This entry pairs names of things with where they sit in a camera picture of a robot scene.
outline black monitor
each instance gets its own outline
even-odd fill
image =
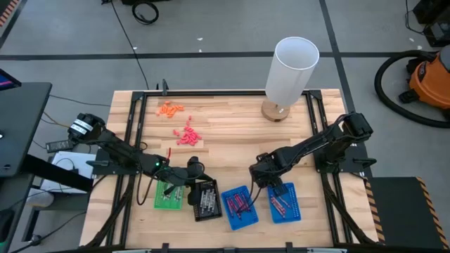
[[[20,86],[22,86],[22,84],[16,78],[0,69],[0,91]]]

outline black stand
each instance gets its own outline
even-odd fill
[[[27,155],[23,160],[21,172],[31,173],[35,176],[42,177],[60,183],[64,186],[69,186],[78,190],[89,192],[92,189],[93,179],[88,179],[79,174],[62,169],[49,162],[45,162],[32,155]]]

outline blue tray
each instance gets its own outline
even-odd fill
[[[226,215],[228,216],[228,220],[230,222],[231,230],[236,231],[240,228],[255,224],[259,221],[258,214],[256,213],[256,209],[254,206],[251,206],[250,212],[244,211],[241,212],[240,219],[236,216],[236,213],[233,213],[233,217],[231,217],[230,209],[228,206],[228,203],[226,202],[226,199],[228,197],[231,197],[231,199],[234,201],[234,204],[239,208],[238,203],[234,200],[234,195],[236,193],[243,193],[245,198],[247,199],[247,202],[250,204],[250,194],[248,192],[247,186],[241,186],[234,188],[232,190],[228,190],[221,194],[222,202],[224,202],[224,207],[226,210]]]
[[[290,205],[288,208],[279,198],[276,198],[278,202],[286,210],[285,218],[283,218],[280,213],[275,209],[275,207],[270,202],[270,197],[274,195],[274,191],[269,186],[267,187],[267,196],[269,199],[270,212],[272,214],[272,220],[274,223],[285,223],[292,221],[301,221],[302,215],[300,214],[300,208],[298,207],[297,195],[295,194],[295,187],[293,183],[284,184],[288,188],[288,193],[283,194],[281,197]]]

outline round wooden base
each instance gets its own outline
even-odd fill
[[[261,106],[262,115],[273,122],[280,122],[285,119],[290,112],[290,108],[282,108],[277,106],[274,102],[265,100]]]

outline gray floor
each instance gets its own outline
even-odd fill
[[[4,55],[87,55],[132,53],[110,4],[100,0],[28,0],[3,47]],[[412,8],[416,0],[409,1]],[[330,38],[319,1],[310,0],[172,0],[156,3],[160,19],[151,26],[138,24],[130,7],[115,2],[117,12],[137,53],[198,53],[273,51],[284,37],[311,39],[331,52]],[[404,26],[404,0],[326,0],[340,52],[395,52],[432,50],[425,38]],[[411,26],[419,28],[411,16]],[[264,88],[270,57],[152,58],[140,60],[150,87],[165,78],[171,89]],[[445,231],[450,231],[449,156],[446,130],[410,122],[385,108],[376,98],[373,79],[385,58],[343,58],[343,70],[355,108],[374,128],[366,143],[378,160],[375,176],[421,176],[427,183]],[[135,60],[3,60],[1,68],[23,82],[51,82],[52,94],[90,103],[109,103],[114,90],[144,89]],[[405,85],[404,63],[389,69],[384,78],[392,97]],[[309,88],[341,89],[335,59],[320,59]],[[421,105],[412,110],[439,118]],[[51,98],[47,113],[69,124],[79,112],[104,119],[108,108],[79,105]],[[41,123],[35,141],[45,144],[66,138],[58,126]],[[33,145],[30,153],[45,158]],[[37,232],[48,233],[76,212],[49,212],[39,218]],[[42,245],[26,252],[75,248],[82,217]],[[23,245],[17,236],[11,249]]]

